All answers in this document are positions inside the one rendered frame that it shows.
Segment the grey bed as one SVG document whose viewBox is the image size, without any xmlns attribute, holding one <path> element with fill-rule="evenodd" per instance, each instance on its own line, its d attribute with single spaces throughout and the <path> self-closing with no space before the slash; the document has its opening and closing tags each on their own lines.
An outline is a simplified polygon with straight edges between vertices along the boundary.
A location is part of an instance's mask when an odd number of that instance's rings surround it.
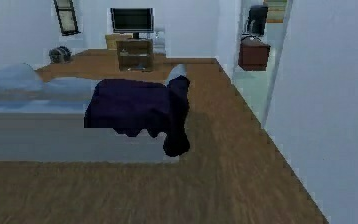
<svg viewBox="0 0 358 224">
<path fill-rule="evenodd" d="M 84 126 L 96 80 L 43 81 L 38 91 L 0 89 L 0 161 L 175 163 L 164 133 L 136 137 Z"/>
</svg>

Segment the dark purple blanket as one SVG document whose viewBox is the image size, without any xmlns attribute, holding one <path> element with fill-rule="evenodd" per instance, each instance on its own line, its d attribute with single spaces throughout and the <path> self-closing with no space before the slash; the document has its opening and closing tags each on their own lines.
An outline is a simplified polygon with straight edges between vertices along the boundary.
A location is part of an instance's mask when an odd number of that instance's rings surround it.
<svg viewBox="0 0 358 224">
<path fill-rule="evenodd" d="M 185 132 L 190 81 L 184 76 L 162 83 L 103 79 L 95 87 L 84 115 L 86 128 L 111 128 L 136 137 L 145 130 L 155 138 L 164 133 L 163 150 L 170 157 L 190 149 Z"/>
</svg>

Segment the brown wooden television stand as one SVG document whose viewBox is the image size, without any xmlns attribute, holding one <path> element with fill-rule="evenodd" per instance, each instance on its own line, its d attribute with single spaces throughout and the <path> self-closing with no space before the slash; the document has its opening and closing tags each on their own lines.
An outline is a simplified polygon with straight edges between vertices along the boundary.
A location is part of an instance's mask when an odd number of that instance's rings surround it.
<svg viewBox="0 0 358 224">
<path fill-rule="evenodd" d="M 148 39 L 127 39 L 117 42 L 117 56 L 120 71 L 153 70 L 153 43 Z"/>
</svg>

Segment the dark red cabinet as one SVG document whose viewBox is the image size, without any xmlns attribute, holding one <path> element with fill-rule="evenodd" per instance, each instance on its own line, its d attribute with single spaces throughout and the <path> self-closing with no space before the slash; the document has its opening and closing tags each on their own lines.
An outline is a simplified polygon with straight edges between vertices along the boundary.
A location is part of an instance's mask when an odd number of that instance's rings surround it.
<svg viewBox="0 0 358 224">
<path fill-rule="evenodd" d="M 238 65 L 245 71 L 265 71 L 270 49 L 259 38 L 246 36 L 240 43 Z"/>
</svg>

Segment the black television set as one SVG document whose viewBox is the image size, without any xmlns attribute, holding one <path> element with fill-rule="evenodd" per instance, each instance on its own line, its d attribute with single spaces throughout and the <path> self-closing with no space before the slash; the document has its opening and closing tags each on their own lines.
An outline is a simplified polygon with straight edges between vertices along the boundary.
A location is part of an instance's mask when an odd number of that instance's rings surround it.
<svg viewBox="0 0 358 224">
<path fill-rule="evenodd" d="M 140 33 L 154 32 L 152 8 L 111 8 L 110 13 L 114 33 L 131 33 L 138 39 Z"/>
</svg>

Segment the black appliance on cabinet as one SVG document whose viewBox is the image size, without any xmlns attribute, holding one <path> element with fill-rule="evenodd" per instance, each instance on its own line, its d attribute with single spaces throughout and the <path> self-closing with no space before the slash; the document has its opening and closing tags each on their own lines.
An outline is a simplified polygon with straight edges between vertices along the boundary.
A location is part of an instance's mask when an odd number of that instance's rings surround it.
<svg viewBox="0 0 358 224">
<path fill-rule="evenodd" d="M 267 20 L 268 7 L 266 5 L 254 5 L 249 10 L 247 31 L 250 34 L 263 36 Z"/>
</svg>

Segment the pale blue pillow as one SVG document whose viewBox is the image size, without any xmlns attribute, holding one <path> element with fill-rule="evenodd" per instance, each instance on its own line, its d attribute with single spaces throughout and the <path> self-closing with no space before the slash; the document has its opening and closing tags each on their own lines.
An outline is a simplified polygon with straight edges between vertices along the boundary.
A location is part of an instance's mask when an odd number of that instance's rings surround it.
<svg viewBox="0 0 358 224">
<path fill-rule="evenodd" d="M 0 69 L 0 89 L 2 90 L 38 91 L 42 87 L 43 80 L 26 63 Z"/>
</svg>

